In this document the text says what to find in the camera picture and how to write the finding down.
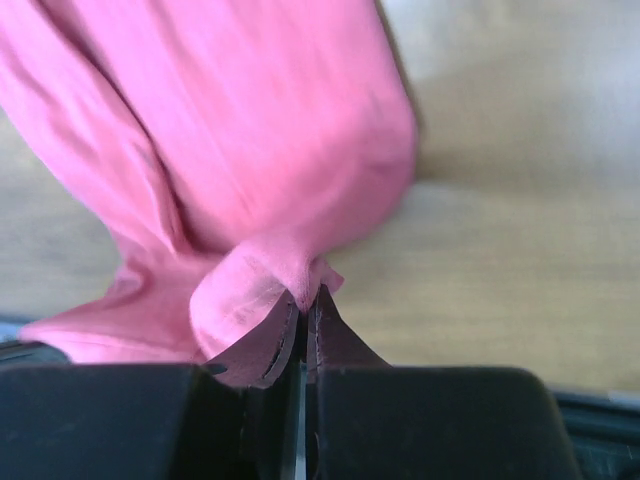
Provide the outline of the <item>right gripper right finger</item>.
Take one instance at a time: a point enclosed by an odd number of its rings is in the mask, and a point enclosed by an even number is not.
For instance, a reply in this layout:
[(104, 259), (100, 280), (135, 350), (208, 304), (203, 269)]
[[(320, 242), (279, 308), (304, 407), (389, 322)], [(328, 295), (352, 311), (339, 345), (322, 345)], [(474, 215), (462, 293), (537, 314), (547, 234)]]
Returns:
[(398, 367), (341, 318), (308, 313), (307, 451), (314, 479), (577, 479), (557, 403), (512, 367)]

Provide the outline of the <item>red t-shirt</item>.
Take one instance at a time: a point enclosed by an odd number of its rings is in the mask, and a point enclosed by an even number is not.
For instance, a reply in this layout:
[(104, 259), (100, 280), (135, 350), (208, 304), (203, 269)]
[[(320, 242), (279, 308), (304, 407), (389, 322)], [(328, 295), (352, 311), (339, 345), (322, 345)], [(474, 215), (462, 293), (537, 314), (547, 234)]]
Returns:
[(372, 1), (5, 1), (1, 105), (122, 256), (20, 331), (79, 363), (204, 362), (283, 295), (309, 309), (414, 172)]

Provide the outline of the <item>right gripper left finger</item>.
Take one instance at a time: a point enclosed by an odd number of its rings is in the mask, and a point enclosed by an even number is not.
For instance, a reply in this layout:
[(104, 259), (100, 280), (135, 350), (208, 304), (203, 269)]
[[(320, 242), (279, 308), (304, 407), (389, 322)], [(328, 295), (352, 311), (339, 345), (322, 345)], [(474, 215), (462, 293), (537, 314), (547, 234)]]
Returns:
[(296, 479), (299, 312), (267, 318), (204, 365), (74, 365), (1, 346), (5, 479)]

